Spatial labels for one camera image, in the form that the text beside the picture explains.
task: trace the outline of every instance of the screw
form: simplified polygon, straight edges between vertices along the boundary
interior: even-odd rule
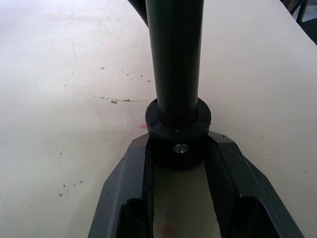
[[[188,145],[175,145],[173,148],[173,151],[178,153],[178,154],[184,154],[189,151],[189,146]]]

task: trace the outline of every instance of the white tabletop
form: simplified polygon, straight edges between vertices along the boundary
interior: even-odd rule
[[[317,47],[279,0],[205,0],[200,72],[211,130],[316,237]],[[0,2],[1,237],[87,237],[155,97],[149,33],[128,1]],[[156,178],[156,238],[220,237],[203,166]]]

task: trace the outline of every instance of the black plastic base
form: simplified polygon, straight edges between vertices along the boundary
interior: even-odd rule
[[[155,163],[171,169],[190,169],[202,160],[202,144],[209,131],[211,113],[201,99],[197,102],[196,119],[189,127],[174,128],[164,124],[159,118],[156,99],[148,106],[145,119]],[[186,146],[186,150],[179,151],[180,146]]]
[[[147,135],[131,143],[104,184],[89,238],[153,237],[155,147]],[[205,162],[223,238],[303,238],[268,179],[232,140],[209,132],[194,151]]]

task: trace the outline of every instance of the black pole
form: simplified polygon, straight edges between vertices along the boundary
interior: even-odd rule
[[[197,117],[203,0],[146,0],[159,118],[188,127]]]

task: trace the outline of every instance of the pink stain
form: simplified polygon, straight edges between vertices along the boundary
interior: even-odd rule
[[[176,235],[176,231],[171,225],[166,224],[162,227],[161,234],[164,238],[173,238]]]

